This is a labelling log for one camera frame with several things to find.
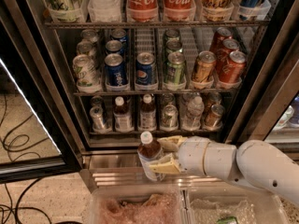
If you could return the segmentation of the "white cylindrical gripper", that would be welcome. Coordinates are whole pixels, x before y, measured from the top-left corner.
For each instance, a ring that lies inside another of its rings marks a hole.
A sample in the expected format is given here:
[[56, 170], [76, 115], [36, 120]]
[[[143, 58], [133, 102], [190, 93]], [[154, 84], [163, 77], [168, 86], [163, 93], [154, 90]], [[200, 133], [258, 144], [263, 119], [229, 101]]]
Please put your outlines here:
[[178, 175], [181, 170], [188, 175], [205, 176], [204, 157], [210, 140], [204, 137], [190, 138], [174, 135], [157, 139], [165, 151], [178, 151], [178, 160], [170, 153], [157, 161], [151, 161], [149, 168], [157, 174]]

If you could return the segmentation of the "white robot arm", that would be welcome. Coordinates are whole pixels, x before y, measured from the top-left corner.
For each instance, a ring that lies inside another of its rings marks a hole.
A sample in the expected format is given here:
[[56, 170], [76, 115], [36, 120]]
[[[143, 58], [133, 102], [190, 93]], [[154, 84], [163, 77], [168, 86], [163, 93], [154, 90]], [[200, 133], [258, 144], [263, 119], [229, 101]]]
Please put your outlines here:
[[230, 185], [267, 190], [299, 206], [299, 164], [265, 141], [249, 140], [240, 147], [193, 136], [149, 164], [160, 174], [218, 178]]

